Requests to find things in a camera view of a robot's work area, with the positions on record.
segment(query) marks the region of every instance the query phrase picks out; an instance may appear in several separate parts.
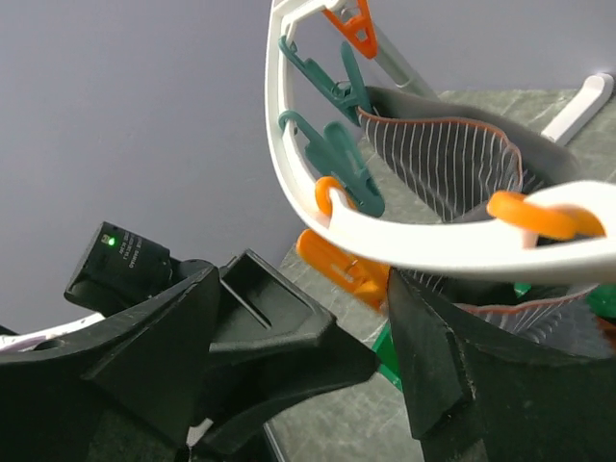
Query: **striped mesh fabric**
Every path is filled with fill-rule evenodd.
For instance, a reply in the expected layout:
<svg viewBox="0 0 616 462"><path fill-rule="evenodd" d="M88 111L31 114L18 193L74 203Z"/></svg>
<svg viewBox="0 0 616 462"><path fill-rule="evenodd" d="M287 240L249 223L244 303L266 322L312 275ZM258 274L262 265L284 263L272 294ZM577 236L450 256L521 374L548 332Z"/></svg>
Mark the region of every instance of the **striped mesh fabric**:
<svg viewBox="0 0 616 462"><path fill-rule="evenodd" d="M430 118L395 118L359 111L362 128L376 153L443 223L487 219L485 205L495 191L532 193L550 185L532 170L525 162L526 153L500 128L489 121L448 116L445 110L451 105L443 107L442 116L434 116L432 110ZM525 136L539 137L526 131L522 132ZM476 304L459 295L475 282L413 270L402 270L401 274L461 309L532 342L585 356L612 354L584 301L594 287L537 287L523 298L499 295L489 303ZM513 285L485 283L482 290L493 288L513 294Z"/></svg>

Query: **clothes drying rack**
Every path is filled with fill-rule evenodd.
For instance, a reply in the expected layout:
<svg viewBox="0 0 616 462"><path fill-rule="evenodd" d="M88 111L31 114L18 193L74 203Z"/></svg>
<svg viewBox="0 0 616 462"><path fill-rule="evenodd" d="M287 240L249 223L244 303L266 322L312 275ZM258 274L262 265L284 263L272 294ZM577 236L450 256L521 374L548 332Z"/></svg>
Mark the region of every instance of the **clothes drying rack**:
<svg viewBox="0 0 616 462"><path fill-rule="evenodd" d="M350 45L393 79L401 93L414 93L428 103L430 98L438 98L382 30L374 25L367 1L356 0L354 3L356 6L351 7L345 0L272 0L265 75L269 151L283 193L306 226L325 241L357 258L396 268L500 282L525 280L534 284L568 284L573 280L583 280L612 283L616 247L611 240L613 230L616 230L616 216L608 207L606 198L616 197L616 187L609 183L580 179L558 183L528 195L524 201L539 208L584 210L594 216L604 230L604 236L595 239L534 246L532 242L537 239L536 233L507 224L500 218L448 226L398 223L380 218L382 212L377 211L384 206L382 197L376 197L370 191L372 187L362 186L362 182L368 181L367 175L370 176L364 167L360 172L340 164L334 167L340 173L332 173L330 166L325 164L314 166L314 162L329 162L327 159L336 164L345 163L345 159L333 152L352 151L355 147L351 146L347 135L341 134L344 127L339 123L329 129L331 133L327 136L335 138L335 143L340 145L331 147L321 142L319 133L295 111L294 75L290 66L299 69L355 125L358 122L353 108L361 105L363 111L370 111L370 101L367 101L365 90L360 90L361 94L353 90L365 87L348 43L343 44L341 53L348 79L355 83L350 82L343 88L314 60L304 62L297 55L294 36L297 24L304 18L324 13ZM566 144L609 99L613 84L613 78L604 73L587 78L572 101L544 129L542 138L554 144ZM295 125L293 129L289 128L289 120ZM309 149L310 153L302 153L297 145L295 134L298 131L304 135L309 133L308 138L316 140ZM306 160L321 173L319 184ZM361 194L360 202L372 210L366 207L366 210L354 210L340 188L327 183L331 174L344 175L345 178L339 178L345 185L344 190L351 195ZM380 201L377 203L373 200L375 198ZM424 245L404 245L409 239ZM457 245L459 240L468 245ZM438 259L434 258L435 252L439 253ZM593 280L586 281L585 278L591 274Z"/></svg>

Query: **orange plastic hook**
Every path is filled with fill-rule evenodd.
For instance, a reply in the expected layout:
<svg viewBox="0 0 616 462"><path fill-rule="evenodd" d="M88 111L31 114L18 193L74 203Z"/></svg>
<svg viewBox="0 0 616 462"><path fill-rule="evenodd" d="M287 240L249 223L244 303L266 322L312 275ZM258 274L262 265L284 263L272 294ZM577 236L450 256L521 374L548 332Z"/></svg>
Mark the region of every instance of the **orange plastic hook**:
<svg viewBox="0 0 616 462"><path fill-rule="evenodd" d="M526 196L519 192L497 191L488 202L487 212L505 223L557 241L568 241L576 235L605 235L599 220L585 210L548 209L525 202L525 199Z"/></svg>
<svg viewBox="0 0 616 462"><path fill-rule="evenodd" d="M315 194L319 209L331 216L332 204L329 189L344 191L331 176L317 181ZM296 244L297 255L349 294L359 298L375 311L381 312L387 300L390 267L346 253L329 243L312 229L301 233Z"/></svg>
<svg viewBox="0 0 616 462"><path fill-rule="evenodd" d="M357 8L355 10L358 10L358 13L346 22L343 22L330 10L323 10L323 14L357 51L371 60L378 52L378 43L376 41L374 25L372 24L370 8L368 7L368 0L357 0Z"/></svg>

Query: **orange rim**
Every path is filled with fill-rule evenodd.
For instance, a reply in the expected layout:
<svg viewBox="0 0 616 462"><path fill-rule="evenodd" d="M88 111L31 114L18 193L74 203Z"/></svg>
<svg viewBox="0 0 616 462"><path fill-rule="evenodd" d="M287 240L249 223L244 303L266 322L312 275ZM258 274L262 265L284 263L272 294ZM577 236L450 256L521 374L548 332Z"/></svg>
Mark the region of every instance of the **orange rim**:
<svg viewBox="0 0 616 462"><path fill-rule="evenodd" d="M488 202L488 214L557 241L567 241L576 235L578 224L575 218L558 210L529 204L525 198L519 192L497 191Z"/></svg>

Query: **plastic clip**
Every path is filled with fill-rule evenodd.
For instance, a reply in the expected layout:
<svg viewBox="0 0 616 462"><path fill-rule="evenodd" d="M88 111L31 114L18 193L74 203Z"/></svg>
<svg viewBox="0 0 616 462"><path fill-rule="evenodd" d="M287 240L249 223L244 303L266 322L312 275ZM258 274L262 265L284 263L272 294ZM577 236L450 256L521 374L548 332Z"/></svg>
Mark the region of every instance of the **plastic clip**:
<svg viewBox="0 0 616 462"><path fill-rule="evenodd" d="M601 223L585 210L545 208L525 199L519 192L497 191L486 209L493 218L556 241L569 241L575 236L605 236Z"/></svg>
<svg viewBox="0 0 616 462"><path fill-rule="evenodd" d="M372 217L385 212L385 201L366 167L354 139L341 122L331 122L323 137L296 111L285 111L278 118L281 129L292 121L308 139L306 158L323 176L334 176L343 185L357 210Z"/></svg>
<svg viewBox="0 0 616 462"><path fill-rule="evenodd" d="M332 177L323 177L317 182L317 204L327 215L331 215L330 188L343 190ZM303 261L331 282L382 313L387 301L389 266L346 253L312 229L301 233L296 250Z"/></svg>
<svg viewBox="0 0 616 462"><path fill-rule="evenodd" d="M357 0L357 7L344 9L343 14L349 10L356 10L358 13L345 22L330 10L323 10L323 14L357 51L371 60L378 53L378 42L372 24L368 0Z"/></svg>
<svg viewBox="0 0 616 462"><path fill-rule="evenodd" d="M360 107L368 113L372 112L372 106L364 84L364 79L362 78L355 56L353 55L353 50L348 43L343 42L341 46L341 55L348 78L348 84L334 82L316 61L310 58L303 61L297 55L297 46L295 43L287 43L286 36L278 40L278 46L285 57L353 124L359 126L357 107Z"/></svg>

